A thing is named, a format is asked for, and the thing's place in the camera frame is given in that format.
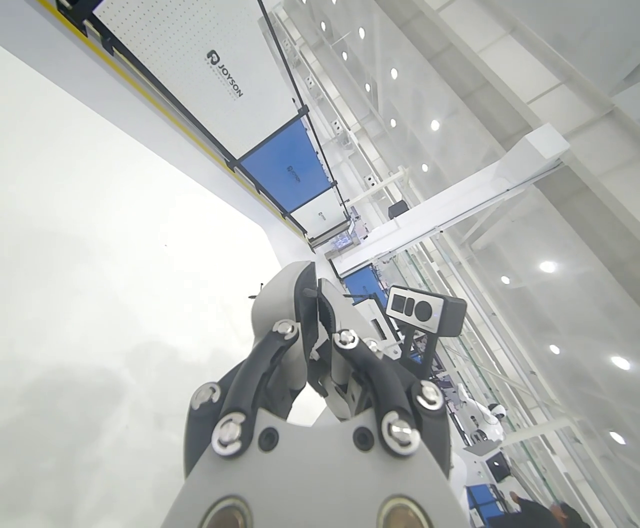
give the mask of metal bolt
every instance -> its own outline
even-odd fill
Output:
[[[282,335],[287,335],[288,333],[293,332],[294,329],[295,326],[293,326],[289,321],[282,321],[278,325],[278,333],[281,333]]]
[[[220,395],[222,395],[222,390],[217,383],[205,383],[198,387],[196,392],[193,393],[193,396],[191,397],[191,408],[194,411],[197,411],[201,405],[208,401],[217,403],[220,399]]]
[[[430,411],[437,411],[444,405],[444,396],[440,389],[432,382],[422,380],[420,394],[416,397],[416,400],[425,409]]]
[[[391,438],[403,447],[411,444],[412,431],[411,426],[404,420],[394,420],[389,424]]]
[[[342,330],[340,332],[340,343],[348,345],[356,341],[356,336],[351,330]]]
[[[380,432],[387,447],[401,456],[411,456],[422,442],[417,429],[412,429],[397,411],[389,411],[382,417]]]
[[[218,440],[221,445],[228,446],[240,439],[242,434],[242,427],[240,424],[236,424],[234,421],[229,420],[222,424],[220,427],[220,435]]]
[[[373,353],[378,351],[378,343],[376,343],[373,339],[367,340],[367,346]]]
[[[369,347],[378,359],[382,359],[382,356],[385,354],[384,350],[380,348],[380,344],[375,339],[369,338],[365,339],[365,343]]]
[[[232,412],[222,418],[211,434],[211,447],[220,456],[231,456],[242,449],[242,423],[246,416]]]
[[[429,403],[436,403],[438,401],[438,390],[434,387],[423,387],[422,395]]]
[[[298,327],[295,321],[290,319],[282,319],[273,325],[273,331],[284,336],[284,339],[293,339],[298,334]]]

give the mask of gray gripper housing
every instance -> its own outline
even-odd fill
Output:
[[[373,434],[360,451],[356,428]],[[278,443],[262,452],[262,430],[278,431]],[[382,447],[372,410],[327,426],[288,424],[260,409],[248,450],[225,459],[207,448],[178,494],[162,528],[200,528],[221,499],[238,497],[250,510],[253,528],[376,528],[382,505],[392,497],[418,504],[433,528],[468,527],[446,477],[424,444],[406,458]]]

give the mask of white pillar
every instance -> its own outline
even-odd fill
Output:
[[[340,276],[362,268],[376,257],[420,240],[513,195],[560,163],[569,143],[549,124],[524,136],[504,157],[375,228],[333,265]]]

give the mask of person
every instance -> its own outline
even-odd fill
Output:
[[[545,508],[511,492],[511,500],[520,511],[487,519],[491,528],[589,528],[580,514],[565,502]]]

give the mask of display booth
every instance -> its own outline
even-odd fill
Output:
[[[144,78],[311,247],[348,228],[338,184],[262,0],[68,4],[56,2],[78,30],[97,36]]]

